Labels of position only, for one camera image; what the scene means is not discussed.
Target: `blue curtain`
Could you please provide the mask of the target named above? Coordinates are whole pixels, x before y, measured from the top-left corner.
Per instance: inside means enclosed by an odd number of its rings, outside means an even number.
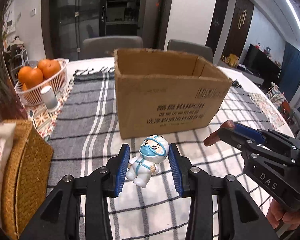
[[[286,42],[279,76],[279,90],[289,102],[300,85],[300,51]]]

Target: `figurine foot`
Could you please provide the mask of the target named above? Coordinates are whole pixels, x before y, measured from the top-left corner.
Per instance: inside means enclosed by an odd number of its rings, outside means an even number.
[[[133,181],[135,178],[137,177],[137,175],[134,173],[134,171],[128,170],[126,173],[126,178],[128,180]]]
[[[147,186],[147,184],[141,178],[135,178],[133,180],[133,183],[142,188],[145,188]]]

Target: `light switch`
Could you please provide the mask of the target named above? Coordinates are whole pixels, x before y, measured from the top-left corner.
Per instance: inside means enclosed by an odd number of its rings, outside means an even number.
[[[31,16],[31,17],[32,17],[32,16],[35,16],[35,13],[36,13],[36,10],[35,10],[35,8],[34,8],[34,9],[31,10],[30,16]]]

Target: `figurine head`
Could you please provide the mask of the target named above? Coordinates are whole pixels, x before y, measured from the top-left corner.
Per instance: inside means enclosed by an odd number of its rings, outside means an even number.
[[[169,144],[163,137],[151,135],[143,141],[139,153],[145,160],[159,164],[168,156]]]

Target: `gray striped cloth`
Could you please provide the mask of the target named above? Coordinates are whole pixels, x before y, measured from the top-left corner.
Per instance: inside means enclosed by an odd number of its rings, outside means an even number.
[[[54,148],[48,193],[66,174],[75,178],[89,175],[119,153],[122,143],[130,145],[131,158],[138,154],[144,138],[122,140],[116,109],[113,73],[89,74],[75,83],[48,143]],[[266,213],[270,196],[242,173],[240,151],[224,142],[205,147],[203,140],[224,121],[232,119],[254,129],[271,124],[241,88],[231,88],[211,123],[201,129],[163,134],[176,143],[181,155],[210,175],[233,174]],[[218,206],[214,203],[214,239],[218,238]],[[80,237],[84,239],[85,198],[81,198]],[[190,198],[181,199],[175,190],[168,158],[160,163],[142,189],[126,180],[118,198],[108,199],[113,238],[184,240],[189,218]]]

